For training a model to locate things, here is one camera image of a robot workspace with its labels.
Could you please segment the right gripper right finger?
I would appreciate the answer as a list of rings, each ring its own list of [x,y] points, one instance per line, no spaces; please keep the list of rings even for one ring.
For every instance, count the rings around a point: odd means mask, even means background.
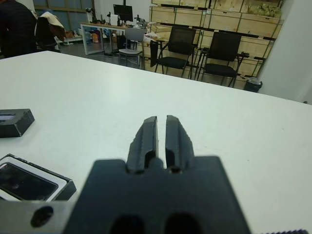
[[[193,144],[180,120],[167,115],[165,137],[166,165],[171,171],[183,171],[193,158]]]

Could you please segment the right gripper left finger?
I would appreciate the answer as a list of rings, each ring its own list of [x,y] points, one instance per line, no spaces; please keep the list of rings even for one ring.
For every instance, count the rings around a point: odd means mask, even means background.
[[[144,172],[153,158],[158,157],[157,116],[144,120],[130,144],[126,162],[129,172]]]

